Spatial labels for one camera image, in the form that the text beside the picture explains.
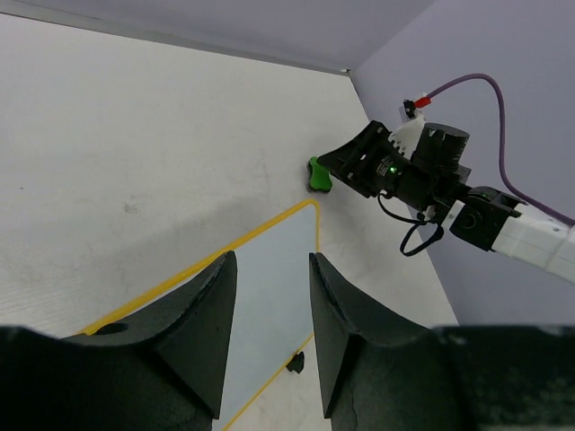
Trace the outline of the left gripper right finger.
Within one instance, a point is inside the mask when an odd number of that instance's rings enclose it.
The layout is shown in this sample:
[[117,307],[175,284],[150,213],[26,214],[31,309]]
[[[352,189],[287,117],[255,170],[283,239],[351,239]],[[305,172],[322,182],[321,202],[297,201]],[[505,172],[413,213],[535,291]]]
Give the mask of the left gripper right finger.
[[321,253],[309,257],[309,281],[324,416],[433,419],[429,329],[355,287]]

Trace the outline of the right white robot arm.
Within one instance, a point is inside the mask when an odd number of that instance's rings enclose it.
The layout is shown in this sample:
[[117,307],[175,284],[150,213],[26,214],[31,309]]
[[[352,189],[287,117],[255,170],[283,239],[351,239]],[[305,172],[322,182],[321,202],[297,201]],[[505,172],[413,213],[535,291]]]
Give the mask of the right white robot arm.
[[410,232],[433,224],[435,232],[410,257],[445,233],[484,251],[523,261],[574,280],[574,229],[500,190],[470,187],[459,161],[469,136],[447,125],[411,120],[396,131],[370,122],[346,145],[319,156],[318,166],[366,198],[397,198],[417,215]]

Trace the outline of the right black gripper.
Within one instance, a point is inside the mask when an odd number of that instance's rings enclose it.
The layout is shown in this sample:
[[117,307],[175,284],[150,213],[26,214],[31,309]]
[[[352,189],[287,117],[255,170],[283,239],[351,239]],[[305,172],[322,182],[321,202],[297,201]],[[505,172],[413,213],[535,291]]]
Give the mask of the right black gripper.
[[318,163],[364,198],[383,193],[420,212],[448,207],[469,189],[471,172],[460,164],[470,135],[459,128],[426,123],[410,159],[388,141],[382,123],[368,123],[347,144],[318,157]]

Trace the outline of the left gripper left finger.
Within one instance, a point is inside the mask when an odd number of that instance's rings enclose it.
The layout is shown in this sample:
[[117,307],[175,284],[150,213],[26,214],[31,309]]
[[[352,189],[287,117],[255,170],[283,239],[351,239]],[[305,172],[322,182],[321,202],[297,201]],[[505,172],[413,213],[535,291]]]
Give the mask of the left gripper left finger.
[[227,251],[190,281],[89,335],[85,346],[130,347],[160,364],[214,418],[220,416],[237,289],[237,260]]

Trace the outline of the yellow framed whiteboard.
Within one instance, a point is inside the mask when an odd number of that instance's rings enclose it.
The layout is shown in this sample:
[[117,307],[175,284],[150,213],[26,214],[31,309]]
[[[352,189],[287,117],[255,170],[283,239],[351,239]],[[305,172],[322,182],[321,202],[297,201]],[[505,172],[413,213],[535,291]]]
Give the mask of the yellow framed whiteboard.
[[307,256],[320,246],[320,209],[307,199],[269,221],[197,215],[119,246],[111,262],[127,272],[127,292],[107,305],[93,334],[107,323],[156,304],[224,251],[237,258],[237,294],[223,402],[217,430],[229,430],[313,336]]

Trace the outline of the green whiteboard eraser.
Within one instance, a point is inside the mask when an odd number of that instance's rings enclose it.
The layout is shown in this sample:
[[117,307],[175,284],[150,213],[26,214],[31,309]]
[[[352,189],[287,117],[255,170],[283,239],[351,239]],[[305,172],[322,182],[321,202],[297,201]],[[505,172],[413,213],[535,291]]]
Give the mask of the green whiteboard eraser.
[[314,193],[329,193],[332,190],[332,180],[329,171],[318,163],[318,157],[313,156],[307,163],[307,189]]

